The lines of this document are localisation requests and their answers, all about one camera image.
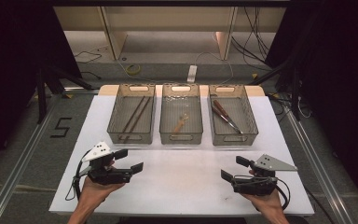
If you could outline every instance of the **black cable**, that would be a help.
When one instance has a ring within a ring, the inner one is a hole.
[[[271,71],[270,69],[260,68],[260,67],[256,67],[256,66],[254,66],[254,65],[249,64],[249,63],[246,61],[245,56],[246,56],[246,57],[249,57],[249,58],[252,58],[252,59],[255,59],[255,60],[258,60],[258,61],[260,61],[260,62],[263,63],[263,64],[265,64],[265,62],[264,62],[263,60],[261,60],[260,58],[258,58],[256,55],[254,55],[250,50],[246,49],[246,48],[245,48],[246,44],[245,44],[244,46],[241,46],[241,44],[234,38],[234,36],[232,36],[232,40],[234,41],[234,42],[232,42],[233,47],[234,47],[239,53],[242,54],[242,58],[243,58],[243,60],[245,61],[245,63],[246,63],[247,65],[249,65],[249,66],[251,66],[251,67],[253,67],[253,68],[255,68],[255,69],[259,69],[259,70]]]
[[[284,194],[283,190],[280,187],[278,187],[278,185],[275,185],[275,188],[280,192],[280,194],[284,198],[284,204],[282,205],[282,209],[284,210],[287,207],[287,205],[289,205],[290,199],[292,198],[292,195],[290,193],[289,186],[287,186],[287,184],[283,180],[281,180],[279,178],[278,178],[278,181],[281,181],[286,186],[287,192],[288,192],[288,197],[286,197],[286,194]]]
[[[310,195],[310,197],[312,197],[312,199],[319,205],[319,207],[322,209],[322,211],[324,212],[324,214],[327,216],[327,218],[329,219],[330,223],[335,224],[334,220],[330,217],[330,215],[328,215],[327,211],[324,209],[324,207],[322,206],[322,204],[319,202],[319,200],[316,199],[316,197],[310,192],[309,189],[307,189],[307,187],[304,186],[305,191]]]
[[[249,22],[249,24],[250,24],[250,26],[251,26],[251,29],[252,29],[251,33],[249,34],[248,40],[249,40],[249,38],[250,38],[250,36],[251,36],[252,34],[255,34],[255,37],[256,37],[256,40],[257,40],[257,44],[258,44],[258,48],[259,48],[259,50],[260,50],[261,56],[265,59],[264,54],[267,55],[266,49],[269,49],[269,48],[268,48],[268,47],[266,46],[266,44],[264,43],[264,41],[263,41],[263,39],[261,38],[261,36],[260,36],[260,34],[259,34],[259,31],[258,31],[258,25],[259,25],[259,23],[260,23],[260,20],[258,19],[258,14],[259,14],[260,8],[259,8],[259,7],[256,7],[256,8],[255,8],[255,22],[254,22],[253,24],[252,24],[252,22],[251,22],[251,19],[250,19],[250,17],[249,17],[249,14],[248,14],[248,12],[247,12],[247,10],[246,10],[246,7],[244,7],[243,9],[244,9],[244,11],[245,11],[246,17],[247,17],[248,22]]]
[[[89,63],[89,62],[95,61],[95,60],[97,60],[97,59],[99,59],[99,58],[101,58],[101,57],[103,56],[102,54],[90,53],[90,52],[88,52],[88,51],[81,51],[80,53],[74,55],[74,57],[77,57],[77,56],[79,56],[79,55],[82,54],[82,53],[88,53],[88,54],[96,55],[97,57],[94,58],[94,59],[91,59],[91,60],[89,60],[89,61],[86,61],[86,62],[77,62],[77,63]]]
[[[92,74],[93,76],[97,77],[98,79],[102,79],[102,77],[99,77],[99,76],[97,76],[97,75],[93,74],[92,72],[81,72],[81,73],[88,73],[88,74]]]
[[[286,118],[286,115],[290,112],[291,110],[287,110],[287,112],[278,120],[278,123],[281,123],[281,121]]]
[[[281,106],[282,111],[279,112],[279,113],[275,113],[275,115],[281,115],[281,114],[283,114],[285,107],[291,107],[291,101],[285,100],[285,99],[276,98],[276,97],[274,97],[275,94],[276,94],[276,93],[267,94],[267,97],[269,98],[269,100],[270,100],[271,102],[276,102],[277,104],[279,104],[279,105]]]
[[[68,193],[66,194],[65,196],[65,200],[66,201],[71,201],[75,198],[75,196],[77,196],[77,199],[79,200],[80,198],[80,187],[79,187],[79,183],[80,183],[80,177],[82,177],[83,175],[80,175],[80,168],[81,168],[81,165],[83,164],[83,161],[82,159],[87,155],[87,153],[89,153],[90,150],[88,150],[84,155],[83,157],[80,159],[80,162],[77,166],[77,169],[76,169],[76,173],[75,173],[75,176],[74,176],[74,179],[72,180],[72,184],[71,184],[71,188],[69,188],[69,191]],[[74,197],[68,199],[68,195],[69,193],[71,192],[71,189],[74,189]]]

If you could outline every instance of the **aluminum rail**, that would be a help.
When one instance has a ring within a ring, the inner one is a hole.
[[[48,104],[48,112],[45,118],[42,120],[40,124],[36,125],[36,128],[28,141],[27,145],[25,146],[24,150],[22,151],[19,160],[17,161],[16,165],[14,166],[10,176],[7,178],[5,185],[1,188],[0,191],[0,217],[5,211],[8,201],[13,194],[14,189],[16,188],[17,184],[19,183],[22,174],[24,173],[29,160],[31,159],[32,155],[34,154],[34,150],[36,149],[41,136],[43,135],[48,123],[51,119],[51,115],[53,114],[54,108],[56,104],[61,100],[60,95],[53,95],[50,99]]]
[[[322,161],[319,159],[319,156],[310,142],[310,139],[308,138],[301,122],[296,120],[292,112],[289,112],[287,116],[296,132],[304,152],[307,155],[308,160],[310,161],[310,165],[318,178],[322,190],[324,191],[324,194],[330,203],[334,214],[336,215],[337,221],[342,224],[353,223],[345,203],[342,201],[334,183],[326,172],[326,169],[324,168]]]

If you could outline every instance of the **forearm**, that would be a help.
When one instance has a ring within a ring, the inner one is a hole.
[[[91,216],[97,206],[79,203],[69,218],[68,224],[83,224]]]
[[[271,223],[271,224],[288,224],[289,222],[286,219],[286,216],[283,213],[283,210],[274,210],[270,209],[266,213],[262,212],[262,215]]]

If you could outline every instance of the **floor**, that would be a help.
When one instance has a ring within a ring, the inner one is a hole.
[[[245,84],[254,76],[266,73],[261,69],[268,69],[257,60],[246,58],[245,61],[242,54],[233,48],[228,60],[221,61],[214,33],[129,33],[118,61],[112,60],[103,33],[67,32],[66,35],[74,55],[82,51],[93,53],[83,52],[76,56],[76,60],[83,79],[94,87],[146,80],[183,82],[191,64],[198,66],[196,82],[199,83]],[[248,35],[237,33],[234,36],[243,44]],[[262,36],[269,46],[274,34]],[[258,57],[263,57],[254,38],[247,47]],[[141,73],[134,77],[126,76],[121,65],[127,64],[140,64]],[[275,93],[276,79],[274,77],[261,85],[265,93]],[[15,188],[7,200],[0,203],[0,223],[65,223],[68,220],[67,216],[50,213],[48,208],[97,91],[82,91],[67,80],[62,83],[68,90],[65,97],[48,94],[46,125],[36,125],[38,106],[37,98],[33,97],[24,108],[17,128],[7,139],[7,148],[0,152],[0,193],[15,175],[14,168],[24,164],[21,172],[17,173],[18,181],[13,181]],[[288,95],[281,93],[280,97],[287,98]],[[276,100],[271,100],[271,105],[303,184],[310,191],[315,215],[306,217],[306,220],[315,224],[331,221],[358,223],[358,190],[334,156],[318,119],[304,107],[301,121],[297,122]],[[71,118],[61,123],[70,129],[64,138],[52,138],[52,135],[62,134],[62,130],[55,129],[60,118]],[[30,145],[30,139],[34,139],[36,144]],[[340,203],[340,208],[335,207],[337,203]],[[262,217],[247,217],[246,220],[247,223],[267,223]],[[88,223],[118,222],[119,217],[93,215]]]

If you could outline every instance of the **white cable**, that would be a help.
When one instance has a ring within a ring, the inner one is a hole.
[[[215,55],[212,54],[211,52],[202,52],[202,53],[200,53],[200,54],[197,56],[197,58],[196,58],[196,60],[195,60],[195,62],[194,62],[194,65],[197,65],[197,60],[199,59],[199,57],[200,57],[202,54],[206,54],[206,53],[211,54],[211,55],[214,56],[217,60],[222,61],[222,62],[225,62],[225,63],[228,64],[229,69],[230,69],[230,71],[231,71],[231,77],[230,77],[229,79],[227,79],[226,81],[221,82],[220,84],[224,84],[224,83],[230,81],[230,80],[234,77],[234,72],[232,71],[231,64],[230,64],[228,61],[225,61],[225,60],[220,59],[219,57],[215,56]]]
[[[297,106],[298,106],[298,111],[300,111],[301,115],[302,115],[304,118],[306,118],[306,119],[310,118],[310,115],[312,114],[312,111],[310,111],[310,113],[306,116],[306,115],[302,112],[302,110],[301,110],[301,108],[300,108],[300,101],[301,101],[301,98],[298,98],[298,104],[297,104]]]

